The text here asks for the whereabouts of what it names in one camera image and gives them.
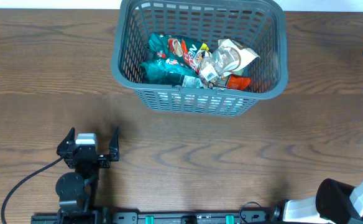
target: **green clip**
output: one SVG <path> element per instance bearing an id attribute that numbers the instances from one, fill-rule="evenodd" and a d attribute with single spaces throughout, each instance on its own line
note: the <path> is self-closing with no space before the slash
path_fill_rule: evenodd
<path id="1" fill-rule="evenodd" d="M 154 217 L 145 217 L 145 224 L 154 224 Z"/>
<path id="2" fill-rule="evenodd" d="M 226 215 L 226 224 L 234 224 L 234 215 Z"/>

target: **black mount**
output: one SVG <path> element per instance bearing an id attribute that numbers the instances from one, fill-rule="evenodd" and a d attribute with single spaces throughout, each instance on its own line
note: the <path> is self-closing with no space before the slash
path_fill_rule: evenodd
<path id="1" fill-rule="evenodd" d="M 62 175 L 56 183 L 60 197 L 58 224 L 66 223 L 111 223 L 107 210 L 94 209 L 94 196 L 99 180 L 99 169 L 110 168 L 111 162 L 119 160 L 118 128 L 109 143 L 109 154 L 97 155 L 96 136 L 90 134 L 87 141 L 75 140 L 75 128 L 71 128 L 58 145 L 57 154 L 74 172 Z"/>

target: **white wall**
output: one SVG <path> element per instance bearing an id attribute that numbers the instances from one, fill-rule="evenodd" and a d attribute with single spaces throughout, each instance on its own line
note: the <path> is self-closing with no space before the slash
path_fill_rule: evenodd
<path id="1" fill-rule="evenodd" d="M 274 1 L 277 2 L 284 11 L 363 12 L 363 0 Z M 121 0 L 0 0 L 0 8 L 119 9 L 120 5 Z"/>

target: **snack wrapper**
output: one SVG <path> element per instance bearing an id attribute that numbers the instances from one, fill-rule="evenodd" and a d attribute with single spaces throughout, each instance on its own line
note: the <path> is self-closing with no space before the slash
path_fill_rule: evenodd
<path id="1" fill-rule="evenodd" d="M 202 88 L 197 74 L 175 59 L 152 59 L 142 62 L 144 80 L 149 84 L 179 85 L 188 88 Z"/>
<path id="2" fill-rule="evenodd" d="M 242 76 L 244 68 L 255 58 L 259 57 L 252 49 L 231 39 L 218 40 L 219 48 L 209 57 L 205 57 L 200 63 L 199 78 L 204 83 L 204 88 L 221 86 L 241 90 L 250 83 L 247 79 L 232 78 L 231 83 L 243 83 L 239 85 L 224 86 L 222 79 L 230 74 Z"/>
<path id="3" fill-rule="evenodd" d="M 241 77 L 238 75 L 229 75 L 219 80 L 217 87 L 214 88 L 227 88 L 230 90 L 244 91 L 250 84 L 251 79 L 248 77 Z"/>
<path id="4" fill-rule="evenodd" d="M 170 58 L 189 66 L 195 73 L 200 73 L 200 63 L 209 57 L 209 48 L 205 43 L 187 37 L 152 33 L 149 49 L 154 58 Z"/>

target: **wooden table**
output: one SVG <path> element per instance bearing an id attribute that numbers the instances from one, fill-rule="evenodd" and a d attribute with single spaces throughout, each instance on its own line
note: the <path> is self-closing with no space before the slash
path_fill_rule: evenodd
<path id="1" fill-rule="evenodd" d="M 72 126 L 104 151 L 121 129 L 121 160 L 101 171 L 97 205 L 237 210 L 312 196 L 328 177 L 363 180 L 363 13 L 288 12 L 288 87 L 235 118 L 152 111 L 120 86 L 110 71 L 118 17 L 0 10 L 0 208 L 58 158 Z M 56 212 L 55 183 L 71 171 L 61 162 L 22 185 L 8 222 Z"/>

